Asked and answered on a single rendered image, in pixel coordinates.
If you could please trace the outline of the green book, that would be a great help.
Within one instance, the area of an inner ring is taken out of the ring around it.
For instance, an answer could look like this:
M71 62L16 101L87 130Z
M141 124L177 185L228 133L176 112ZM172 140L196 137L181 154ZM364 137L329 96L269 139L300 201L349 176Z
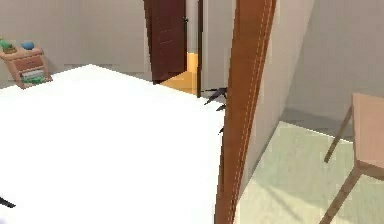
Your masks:
M22 77L22 81L23 81L23 83L40 84L40 83L43 83L45 81L45 77L44 76L37 76L37 77L32 77L32 78Z

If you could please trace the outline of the green house plant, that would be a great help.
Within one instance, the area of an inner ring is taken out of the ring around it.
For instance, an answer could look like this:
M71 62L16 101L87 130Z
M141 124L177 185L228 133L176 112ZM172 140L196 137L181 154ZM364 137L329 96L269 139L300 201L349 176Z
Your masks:
M11 43L8 43L3 39L0 39L0 46L2 47L5 54L12 54L17 52L16 48Z

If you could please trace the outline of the light wooden nightstand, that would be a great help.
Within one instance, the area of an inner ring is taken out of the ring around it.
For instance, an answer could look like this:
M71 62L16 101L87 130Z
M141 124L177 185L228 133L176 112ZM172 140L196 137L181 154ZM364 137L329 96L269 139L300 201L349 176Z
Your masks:
M32 50L26 50L22 47L15 48L11 54L0 51L0 58L7 65L16 85L21 89L33 86L33 84L22 81L22 75L27 72L42 70L44 82L52 80L44 52L39 47L34 47Z

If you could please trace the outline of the light wooden table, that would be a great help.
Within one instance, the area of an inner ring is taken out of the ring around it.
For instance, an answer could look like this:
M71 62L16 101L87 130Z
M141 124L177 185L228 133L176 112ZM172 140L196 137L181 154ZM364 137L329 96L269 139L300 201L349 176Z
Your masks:
M384 181L384 98L353 93L350 107L331 143L328 163L348 122L353 126L354 165L319 224L330 224L361 176Z

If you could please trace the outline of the black leg tip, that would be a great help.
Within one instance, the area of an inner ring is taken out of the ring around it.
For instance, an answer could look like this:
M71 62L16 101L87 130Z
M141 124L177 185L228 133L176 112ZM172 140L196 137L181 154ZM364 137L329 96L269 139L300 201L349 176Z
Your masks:
M0 197L0 204L4 205L6 207L9 207L9 208L14 208L16 206L15 204L13 204L13 203L11 203L11 202L9 202L9 201L1 198L1 197Z

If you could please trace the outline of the brown wooden door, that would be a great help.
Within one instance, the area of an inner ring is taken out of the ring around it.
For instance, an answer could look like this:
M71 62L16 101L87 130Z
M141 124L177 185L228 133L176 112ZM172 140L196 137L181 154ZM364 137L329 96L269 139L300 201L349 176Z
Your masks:
M236 0L214 224L233 224L277 0Z

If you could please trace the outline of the dark brown room door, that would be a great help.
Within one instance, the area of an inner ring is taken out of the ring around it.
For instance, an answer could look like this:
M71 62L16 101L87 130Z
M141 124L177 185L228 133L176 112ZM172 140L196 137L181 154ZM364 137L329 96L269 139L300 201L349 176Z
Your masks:
M186 0L143 0L152 82L187 69Z

